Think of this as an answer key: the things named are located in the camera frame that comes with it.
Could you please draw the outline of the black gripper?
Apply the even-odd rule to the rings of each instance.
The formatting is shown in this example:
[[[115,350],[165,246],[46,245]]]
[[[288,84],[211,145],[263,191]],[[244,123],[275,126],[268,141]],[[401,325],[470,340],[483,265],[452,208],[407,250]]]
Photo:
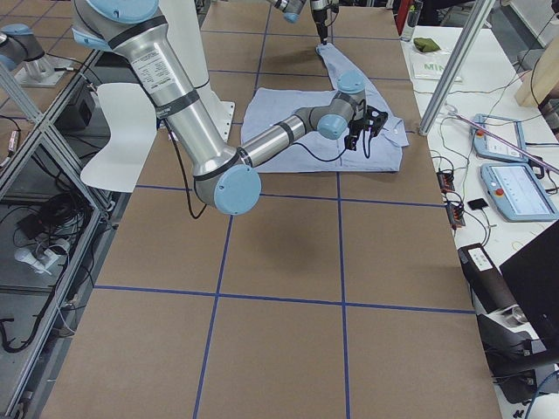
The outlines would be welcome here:
[[[339,12],[339,2],[335,0],[311,0],[310,8],[316,30],[322,45],[328,43],[327,18],[330,11]]]
[[[362,118],[349,123],[349,134],[344,137],[345,148],[356,151],[357,142],[362,140],[362,150],[370,151],[372,139],[380,134],[388,117],[387,112],[367,105]]]

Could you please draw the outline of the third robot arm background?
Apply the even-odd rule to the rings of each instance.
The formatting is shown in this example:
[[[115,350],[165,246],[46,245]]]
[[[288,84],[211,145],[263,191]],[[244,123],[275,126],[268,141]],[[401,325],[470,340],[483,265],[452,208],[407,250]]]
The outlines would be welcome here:
[[[26,24],[8,24],[1,28],[1,63],[8,71],[23,62],[34,62],[45,55],[45,50]]]

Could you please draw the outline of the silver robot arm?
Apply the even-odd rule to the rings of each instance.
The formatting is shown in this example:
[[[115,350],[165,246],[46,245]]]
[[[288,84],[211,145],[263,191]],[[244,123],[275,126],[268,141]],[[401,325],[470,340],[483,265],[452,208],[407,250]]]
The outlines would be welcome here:
[[[307,3],[303,0],[267,0],[275,9],[283,14],[289,23],[296,23]],[[311,16],[322,45],[328,43],[328,27],[333,24],[339,13],[339,2],[334,0],[312,0],[310,2]]]
[[[72,11],[75,41],[113,52],[131,65],[156,117],[191,159],[198,198],[224,214],[252,209],[261,192],[255,168],[306,134],[343,138],[351,148],[363,132],[377,136],[388,119],[386,112],[368,105],[364,78],[351,71],[338,79],[328,105],[300,108],[235,148],[218,130],[216,115],[207,110],[187,73],[205,68],[193,2],[75,1]]]

